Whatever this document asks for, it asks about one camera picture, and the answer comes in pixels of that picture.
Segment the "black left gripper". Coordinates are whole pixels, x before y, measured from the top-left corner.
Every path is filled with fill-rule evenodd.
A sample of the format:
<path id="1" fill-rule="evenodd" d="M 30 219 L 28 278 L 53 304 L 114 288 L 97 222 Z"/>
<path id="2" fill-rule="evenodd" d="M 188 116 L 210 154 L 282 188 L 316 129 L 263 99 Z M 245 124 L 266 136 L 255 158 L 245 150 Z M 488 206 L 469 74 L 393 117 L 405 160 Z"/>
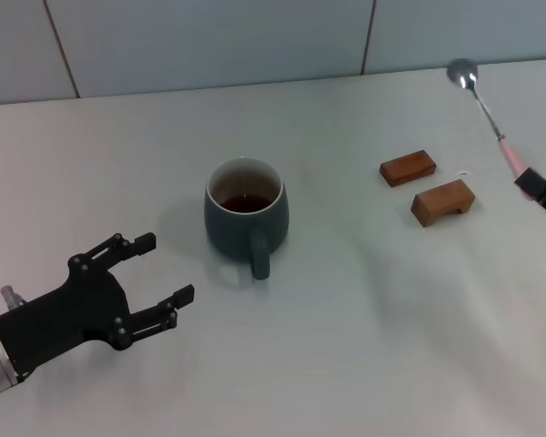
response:
<path id="1" fill-rule="evenodd" d="M 191 284 L 130 316 L 126 294 L 109 272 L 156 247 L 152 232 L 133 241 L 116 233 L 79 263 L 70 263 L 62 286 L 0 315 L 0 341 L 14 368 L 33 370 L 92 340 L 123 351 L 133 342 L 174 329 L 177 311 L 194 300 Z"/>

